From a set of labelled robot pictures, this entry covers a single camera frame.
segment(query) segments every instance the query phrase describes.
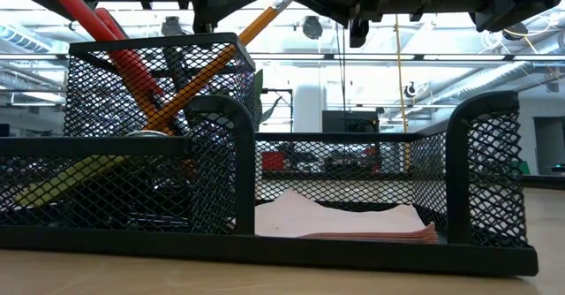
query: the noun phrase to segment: pencil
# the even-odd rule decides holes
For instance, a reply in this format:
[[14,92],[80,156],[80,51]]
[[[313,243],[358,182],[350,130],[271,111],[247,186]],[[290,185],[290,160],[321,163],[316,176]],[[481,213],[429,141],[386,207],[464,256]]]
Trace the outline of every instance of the pencil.
[[[247,45],[263,31],[279,13],[286,9],[293,0],[277,0],[268,7],[256,20],[239,35],[239,40]],[[237,49],[231,44],[224,48],[218,56],[200,70],[192,81],[181,89],[164,108],[149,118],[149,123],[144,129],[159,131],[164,128],[180,110],[183,110],[192,97],[197,94],[208,82],[236,55]]]

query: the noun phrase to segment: desk organizer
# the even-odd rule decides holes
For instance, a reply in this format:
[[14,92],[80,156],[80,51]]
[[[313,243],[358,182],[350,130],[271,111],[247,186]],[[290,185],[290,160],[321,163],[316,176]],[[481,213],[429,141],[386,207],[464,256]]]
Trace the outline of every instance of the desk organizer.
[[[134,51],[139,56],[140,62],[162,90],[152,100],[159,109],[230,45],[236,47],[236,55],[197,95],[227,95],[253,113],[255,63],[235,34],[196,34],[72,44],[69,49],[71,59],[64,135],[123,136],[142,129],[147,123],[143,109],[135,102],[112,64],[109,51]],[[140,74],[130,81],[135,83],[137,78],[141,80],[143,76]],[[198,127],[199,121],[200,118],[187,109],[177,115],[176,126],[171,129],[177,135],[184,135],[190,129],[201,128]]]
[[[0,140],[2,161],[9,167],[2,175],[0,247],[350,269],[537,274],[537,254],[526,239],[521,174],[515,167],[520,150],[516,93],[474,97],[458,106],[445,124],[418,133],[260,133],[256,140],[243,106],[227,97],[208,97],[222,101],[203,96],[201,106],[223,106],[203,111],[228,113],[224,116],[233,122],[228,146],[225,140],[199,143],[189,137]],[[104,164],[107,171],[87,174],[88,181],[81,178],[81,185],[58,194],[63,187],[51,179],[68,162],[92,155],[127,159],[117,167]],[[41,206],[16,202],[18,193],[46,184],[56,198]],[[351,211],[413,204],[424,223],[436,223],[441,242],[255,236],[254,206],[276,199],[287,188],[327,207]]]

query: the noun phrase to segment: cable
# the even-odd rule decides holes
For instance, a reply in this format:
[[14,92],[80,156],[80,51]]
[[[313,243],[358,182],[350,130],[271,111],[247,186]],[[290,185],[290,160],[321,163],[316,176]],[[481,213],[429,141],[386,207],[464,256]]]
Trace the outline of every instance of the cable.
[[343,130],[347,131],[347,115],[345,110],[345,54],[341,52],[341,46],[339,44],[339,24],[335,23],[335,39],[337,40],[337,55],[339,61],[339,75],[342,79],[342,97],[343,97]]
[[507,30],[507,29],[504,29],[502,31],[506,32],[507,34],[512,34],[512,35],[515,35],[515,36],[521,36],[521,37],[527,38],[527,37],[530,37],[530,36],[533,36],[533,35],[543,34],[547,30],[549,30],[549,28],[551,28],[551,26],[552,26],[552,22],[549,19],[546,19],[546,21],[547,21],[547,26],[546,26],[545,29],[539,30],[539,31],[536,31],[536,32],[533,32],[533,33],[529,33],[529,34],[519,34],[519,33],[515,33],[514,31]]
[[[512,54],[510,52],[510,50],[506,47],[506,45],[504,43],[501,42],[501,46],[506,50],[506,52],[508,52],[508,54]],[[557,80],[559,82],[559,80],[561,79],[561,76],[559,75],[559,73],[555,72],[552,68],[549,67],[549,65],[546,65],[546,68],[554,75],[555,80]],[[520,70],[522,70],[522,72],[524,72],[524,74],[526,76],[528,76],[528,78],[530,78],[532,81],[534,81],[536,84],[538,84],[539,86],[543,86],[544,83],[539,81],[538,79],[535,79],[533,76],[531,76],[526,70],[524,70],[523,67],[520,67]]]
[[403,71],[402,59],[400,56],[400,31],[398,26],[398,15],[395,15],[395,30],[396,30],[396,62],[398,64],[398,89],[400,91],[400,105],[403,113],[403,126],[404,132],[408,132],[408,125],[406,124],[406,111],[404,110],[404,93],[403,93]]
[[524,39],[526,40],[526,42],[528,42],[528,45],[530,46],[530,48],[531,48],[531,50],[533,51],[533,53],[539,54],[539,51],[537,51],[536,48],[533,46],[533,44],[531,44],[530,39],[528,39],[528,37],[524,37]]

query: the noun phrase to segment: wooden table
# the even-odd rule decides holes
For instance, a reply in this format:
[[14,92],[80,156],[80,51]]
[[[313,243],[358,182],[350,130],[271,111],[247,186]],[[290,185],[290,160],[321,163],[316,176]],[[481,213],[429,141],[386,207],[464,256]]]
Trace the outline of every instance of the wooden table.
[[0,294],[562,294],[565,192],[527,190],[540,273],[527,278],[296,269],[86,254],[0,251]]

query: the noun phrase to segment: ceiling light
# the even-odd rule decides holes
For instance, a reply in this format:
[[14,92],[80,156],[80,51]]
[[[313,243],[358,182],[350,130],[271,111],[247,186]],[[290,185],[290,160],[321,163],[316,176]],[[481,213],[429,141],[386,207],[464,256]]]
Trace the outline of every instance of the ceiling light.
[[516,61],[565,61],[565,56],[515,56]]
[[54,103],[8,103],[11,106],[24,106],[24,107],[34,107],[34,106],[56,106]]
[[251,58],[255,60],[321,60],[324,55],[318,54],[268,54],[268,53],[250,53]]
[[66,60],[66,55],[54,54],[0,54],[0,60]]
[[35,97],[50,102],[64,102],[64,98],[59,95],[46,92],[24,92],[23,95]]
[[[381,61],[396,61],[398,60],[398,55],[396,54],[346,54],[346,55],[335,55],[336,59],[345,60],[381,60]],[[411,60],[414,55],[400,55],[401,60]]]
[[432,61],[501,61],[503,55],[429,55],[424,60]]

